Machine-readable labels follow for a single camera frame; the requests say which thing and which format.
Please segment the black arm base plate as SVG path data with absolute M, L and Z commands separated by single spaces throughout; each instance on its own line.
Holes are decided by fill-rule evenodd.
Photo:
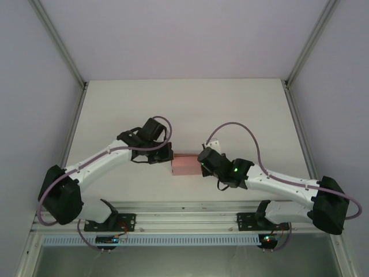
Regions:
M 88 220 L 84 225 L 85 232 L 123 232 L 134 231 L 136 214 L 112 214 L 103 223 Z
M 289 223 L 272 223 L 256 212 L 240 212 L 236 215 L 239 231 L 288 231 Z

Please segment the grey metal panel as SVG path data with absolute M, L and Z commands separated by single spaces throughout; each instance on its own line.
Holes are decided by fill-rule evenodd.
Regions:
M 33 277 L 343 277 L 327 235 L 294 234 L 277 252 L 256 246 L 43 247 Z

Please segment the aluminium mounting rail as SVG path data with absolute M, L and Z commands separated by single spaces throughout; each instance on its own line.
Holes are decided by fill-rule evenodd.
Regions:
M 121 213 L 136 214 L 134 234 L 236 233 L 236 214 L 254 212 L 257 201 L 113 202 Z

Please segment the aluminium frame post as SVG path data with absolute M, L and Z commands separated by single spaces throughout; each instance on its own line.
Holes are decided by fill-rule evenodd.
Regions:
M 308 35 L 296 62 L 294 63 L 287 79 L 285 80 L 287 89 L 291 89 L 293 86 L 340 2 L 341 0 L 326 0 L 326 3 L 320 12 L 310 34 Z
M 31 8 L 37 15 L 39 21 L 43 25 L 44 29 L 46 30 L 48 37 L 51 39 L 52 43 L 54 44 L 57 52 L 62 57 L 64 63 L 70 70 L 71 74 L 73 75 L 74 79 L 78 83 L 79 87 L 84 90 L 86 87 L 86 81 L 83 79 L 80 71 L 78 70 L 75 62 L 72 59 L 67 47 L 65 46 L 61 36 L 59 35 L 54 23 L 52 22 L 51 18 L 47 14 L 46 9 L 44 8 L 41 0 L 27 0 L 30 4 Z

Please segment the aluminium table side rail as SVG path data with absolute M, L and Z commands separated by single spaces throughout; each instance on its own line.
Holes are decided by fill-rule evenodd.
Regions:
M 287 103 L 291 112 L 292 120 L 299 139 L 300 147 L 304 156 L 305 164 L 310 177 L 318 178 L 318 170 L 314 163 L 310 146 L 303 127 L 298 107 L 295 103 L 293 94 L 285 81 L 282 81 Z M 338 262 L 339 269 L 343 277 L 360 277 L 360 270 L 357 267 L 356 261 L 352 255 L 350 245 L 345 233 L 341 235 L 330 235 L 333 244 L 333 251 Z
M 84 99 L 86 96 L 86 91 L 88 89 L 88 84 L 89 82 L 84 83 L 83 89 L 80 95 L 78 96 L 77 106 L 73 113 L 72 122 L 70 124 L 67 137 L 66 137 L 66 142 L 62 150 L 62 157 L 61 157 L 60 164 L 63 166 L 66 165 L 67 159 L 69 157 L 71 144 L 74 138 L 74 134 L 76 132 L 78 120 L 79 120 L 81 110 L 83 107 L 83 103 L 84 103 Z M 39 257 L 40 249 L 42 247 L 42 239 L 43 239 L 43 235 L 39 235 L 36 232 L 33 232 L 32 230 L 30 230 L 28 234 L 28 238 L 26 240 L 24 250 L 20 258 L 20 262 L 19 262 L 16 274 L 15 274 L 15 277 L 32 277 L 33 272 L 36 268 L 36 263 Z

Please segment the pink paper box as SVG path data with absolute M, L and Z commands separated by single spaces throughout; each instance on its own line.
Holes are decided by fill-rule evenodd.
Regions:
M 201 175 L 201 165 L 196 154 L 174 154 L 171 171 L 174 176 Z

